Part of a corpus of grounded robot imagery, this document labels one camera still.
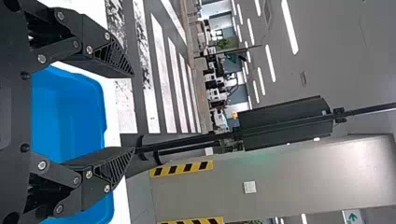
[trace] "black metal rod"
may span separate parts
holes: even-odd
[[[180,152],[188,152],[188,151],[199,150],[199,149],[203,149],[203,148],[206,148],[206,147],[219,147],[219,146],[220,146],[219,142],[212,142],[212,143],[195,145],[195,146],[191,146],[191,147],[181,147],[181,148],[161,151],[161,152],[159,152],[159,154],[160,154],[160,156],[166,156],[166,155],[177,154],[177,153],[180,153]]]
[[[315,116],[315,117],[306,118],[306,119],[295,119],[295,120],[284,121],[284,122],[280,122],[280,123],[267,124],[267,125],[260,126],[260,127],[254,127],[254,128],[242,130],[241,134],[242,134],[242,138],[243,138],[243,137],[248,137],[248,136],[254,136],[257,134],[281,131],[281,130],[289,129],[292,127],[305,126],[305,125],[309,125],[309,124],[313,124],[313,123],[328,122],[328,121],[332,121],[332,120],[336,120],[336,119],[345,119],[347,117],[368,115],[368,114],[373,114],[373,113],[383,113],[383,112],[388,112],[390,110],[395,110],[395,109],[396,109],[396,103],[391,103],[391,104],[386,104],[386,105],[374,105],[374,106],[364,107],[364,108],[360,108],[360,109],[349,110],[349,111],[346,111],[346,112],[340,113],[340,114],[329,114],[329,115],[323,115],[323,116]]]
[[[197,135],[194,137],[181,138],[177,140],[138,147],[135,151],[135,154],[147,153],[157,150],[165,150],[174,147],[186,147],[190,145],[204,144],[207,142],[213,142],[220,139],[233,138],[234,135],[235,133],[222,133],[222,134],[207,133],[207,134]]]
[[[250,49],[256,49],[256,48],[260,48],[262,47],[262,45],[255,45],[249,48],[243,48],[243,49],[231,49],[231,50],[226,50],[226,51],[221,51],[215,54],[210,54],[210,55],[220,55],[220,54],[235,54],[235,53],[246,53],[248,52],[248,50]],[[194,57],[194,59],[199,59],[199,58],[205,58],[206,56],[198,56],[198,57]]]
[[[391,104],[386,104],[386,105],[374,105],[374,106],[369,106],[369,107],[364,107],[364,108],[360,108],[360,109],[346,111],[346,112],[340,113],[340,114],[329,114],[329,115],[316,116],[316,117],[311,117],[311,118],[306,118],[306,119],[295,119],[295,120],[290,120],[290,121],[285,121],[285,122],[280,122],[280,123],[268,124],[268,125],[264,125],[261,127],[249,128],[249,129],[245,129],[245,130],[236,129],[232,133],[202,134],[202,135],[197,135],[197,136],[190,137],[190,138],[182,138],[182,139],[177,139],[177,140],[173,140],[173,141],[139,147],[136,149],[135,153],[136,154],[142,153],[142,152],[146,153],[146,152],[152,152],[152,151],[157,151],[157,150],[165,150],[165,149],[174,148],[174,147],[188,147],[191,145],[205,144],[208,142],[213,142],[213,141],[226,139],[226,138],[243,138],[243,137],[262,134],[262,133],[276,132],[276,131],[288,129],[291,127],[304,126],[304,125],[308,125],[308,124],[312,124],[312,123],[326,122],[326,121],[331,121],[331,120],[335,120],[335,119],[344,119],[344,118],[352,117],[352,116],[388,112],[390,110],[395,110],[395,109],[396,109],[396,103],[391,103]]]

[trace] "blue plastic tray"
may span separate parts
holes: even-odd
[[[106,112],[98,82],[48,67],[33,75],[33,151],[64,162],[105,146]],[[108,223],[114,215],[113,195],[73,217],[42,223]]]

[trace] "sign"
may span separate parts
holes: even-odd
[[[256,181],[244,182],[244,189],[246,194],[256,193]]]
[[[361,218],[361,210],[344,210],[343,211],[344,221],[346,224],[364,224]]]

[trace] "yellow and black warning stripe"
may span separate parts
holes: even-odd
[[[151,178],[158,178],[170,175],[187,175],[211,170],[213,170],[213,161],[198,161],[187,164],[157,167],[149,171],[149,176]]]
[[[204,217],[179,221],[157,222],[157,224],[224,224],[223,217]]]

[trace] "screw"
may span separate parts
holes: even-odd
[[[75,185],[79,184],[79,178],[76,177],[76,178],[73,180],[73,183],[74,183]]]
[[[62,12],[58,12],[58,18],[59,20],[64,20],[64,14]]]
[[[27,73],[27,72],[21,72],[21,78],[22,78],[23,80],[27,80],[27,79],[30,78],[30,74]]]
[[[110,192],[110,186],[109,185],[106,185],[105,186],[105,193],[109,193]]]
[[[56,207],[55,209],[57,214],[61,214],[63,210],[64,210],[64,206],[61,204],[59,204],[58,207]]]
[[[37,59],[38,59],[38,61],[39,61],[40,63],[45,63],[45,62],[47,61],[46,56],[44,56],[44,55],[42,55],[42,54],[39,54],[38,57],[37,57]]]
[[[110,40],[110,34],[109,33],[105,33],[105,39],[106,40]]]
[[[41,161],[39,164],[38,164],[38,169],[39,170],[44,170],[44,169],[46,169],[46,167],[47,167],[47,162],[46,161]]]
[[[30,151],[30,145],[27,143],[24,143],[21,145],[21,152],[28,152]]]
[[[92,178],[92,171],[88,171],[87,174],[85,174],[85,177],[87,177],[87,179],[91,179]]]
[[[77,40],[73,41],[73,46],[75,47],[75,49],[78,49],[79,43]]]
[[[93,54],[93,49],[91,46],[87,46],[87,53],[88,54]]]

